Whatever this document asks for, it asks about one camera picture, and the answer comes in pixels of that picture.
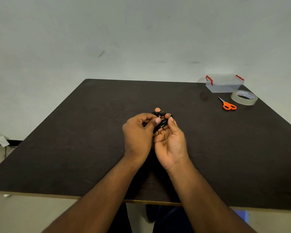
person's left arm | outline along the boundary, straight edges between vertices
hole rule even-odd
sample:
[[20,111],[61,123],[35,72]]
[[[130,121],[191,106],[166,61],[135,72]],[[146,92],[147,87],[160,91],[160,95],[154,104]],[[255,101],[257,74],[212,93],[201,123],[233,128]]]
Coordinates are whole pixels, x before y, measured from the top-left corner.
[[123,125],[124,157],[43,233],[107,232],[133,177],[150,152],[153,130],[160,121],[153,114],[139,114],[130,118]]

dark blue jeans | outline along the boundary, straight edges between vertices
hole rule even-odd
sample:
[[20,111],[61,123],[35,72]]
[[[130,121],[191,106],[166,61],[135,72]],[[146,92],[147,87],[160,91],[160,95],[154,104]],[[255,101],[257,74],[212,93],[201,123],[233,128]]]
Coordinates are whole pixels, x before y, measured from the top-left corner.
[[[149,205],[147,206],[147,215],[150,221],[155,220],[153,233],[194,233],[190,221],[182,207]],[[114,217],[108,233],[119,231],[132,232],[126,204],[124,203],[120,206]]]

orange scissors handle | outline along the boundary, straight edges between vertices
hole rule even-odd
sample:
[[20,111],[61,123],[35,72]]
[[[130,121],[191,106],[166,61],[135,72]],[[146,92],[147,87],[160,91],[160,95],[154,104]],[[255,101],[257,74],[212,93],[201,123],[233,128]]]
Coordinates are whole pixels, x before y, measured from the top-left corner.
[[227,102],[223,102],[223,109],[225,110],[235,110],[237,107]]

beige floor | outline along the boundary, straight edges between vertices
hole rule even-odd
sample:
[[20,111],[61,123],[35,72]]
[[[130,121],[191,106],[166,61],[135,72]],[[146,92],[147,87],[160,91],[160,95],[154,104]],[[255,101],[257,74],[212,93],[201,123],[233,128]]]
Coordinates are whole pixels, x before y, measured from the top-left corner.
[[[0,147],[0,162],[3,158],[4,148]],[[0,195],[0,233],[41,232],[74,202],[16,195],[4,198]],[[127,209],[133,233],[152,232],[153,224],[144,219],[144,205],[127,204]],[[249,215],[250,225],[259,233],[291,233],[291,213],[249,211]]]

orange scissors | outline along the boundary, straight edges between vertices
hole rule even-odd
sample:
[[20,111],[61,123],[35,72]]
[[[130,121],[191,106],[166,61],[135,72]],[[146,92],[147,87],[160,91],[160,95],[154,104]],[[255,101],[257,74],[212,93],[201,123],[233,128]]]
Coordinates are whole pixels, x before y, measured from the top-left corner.
[[225,109],[225,110],[235,110],[235,109],[237,109],[237,107],[235,105],[232,105],[230,103],[225,102],[220,97],[218,97],[218,98],[223,102],[223,109]]

